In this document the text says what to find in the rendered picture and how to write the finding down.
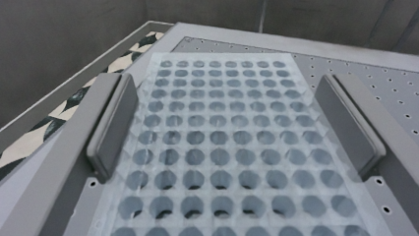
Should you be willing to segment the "clear well plate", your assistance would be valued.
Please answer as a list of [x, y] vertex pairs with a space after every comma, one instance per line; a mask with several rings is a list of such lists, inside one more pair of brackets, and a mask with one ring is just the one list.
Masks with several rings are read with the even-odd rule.
[[87, 236], [392, 234], [290, 53], [153, 53]]

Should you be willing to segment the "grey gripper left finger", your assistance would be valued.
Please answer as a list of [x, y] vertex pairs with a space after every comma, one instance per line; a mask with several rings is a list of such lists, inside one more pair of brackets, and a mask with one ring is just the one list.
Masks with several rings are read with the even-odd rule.
[[130, 73], [99, 73], [0, 228], [0, 236], [63, 236], [88, 178], [105, 184], [137, 90]]

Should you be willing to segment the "grey rectangular base plate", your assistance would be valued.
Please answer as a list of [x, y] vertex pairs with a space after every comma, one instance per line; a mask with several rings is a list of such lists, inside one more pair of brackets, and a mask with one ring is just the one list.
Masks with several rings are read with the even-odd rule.
[[[419, 147], [419, 72], [184, 36], [173, 53], [290, 53], [313, 94], [323, 74], [355, 74]], [[366, 189], [392, 236], [419, 236], [382, 176]], [[88, 178], [64, 236], [87, 236], [105, 185]]]

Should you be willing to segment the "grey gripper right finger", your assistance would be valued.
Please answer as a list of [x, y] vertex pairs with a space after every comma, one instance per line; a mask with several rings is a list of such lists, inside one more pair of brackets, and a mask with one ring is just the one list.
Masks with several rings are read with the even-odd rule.
[[314, 94], [361, 180], [382, 176], [419, 234], [419, 147], [354, 74], [324, 74]]

